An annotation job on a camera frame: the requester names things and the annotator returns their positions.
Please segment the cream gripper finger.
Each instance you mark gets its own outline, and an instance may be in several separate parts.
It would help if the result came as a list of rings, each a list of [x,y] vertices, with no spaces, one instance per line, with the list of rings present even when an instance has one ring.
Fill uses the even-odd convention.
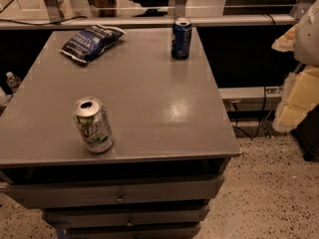
[[[278,52],[293,52],[297,27],[298,25],[295,24],[287,30],[281,37],[274,41],[271,48]]]

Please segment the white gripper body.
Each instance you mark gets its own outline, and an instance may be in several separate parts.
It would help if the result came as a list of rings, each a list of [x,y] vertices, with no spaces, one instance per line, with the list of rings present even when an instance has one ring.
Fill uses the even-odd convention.
[[[278,132],[290,132],[318,105],[319,68],[306,66],[299,74],[290,73],[284,81],[272,127]]]

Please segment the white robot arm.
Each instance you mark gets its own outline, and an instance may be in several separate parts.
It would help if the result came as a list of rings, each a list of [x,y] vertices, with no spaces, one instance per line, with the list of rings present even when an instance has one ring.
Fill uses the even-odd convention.
[[[272,49],[292,52],[305,68],[294,71],[284,80],[281,102],[277,106],[273,128],[290,132],[319,105],[319,0],[308,9],[297,24],[276,39]]]

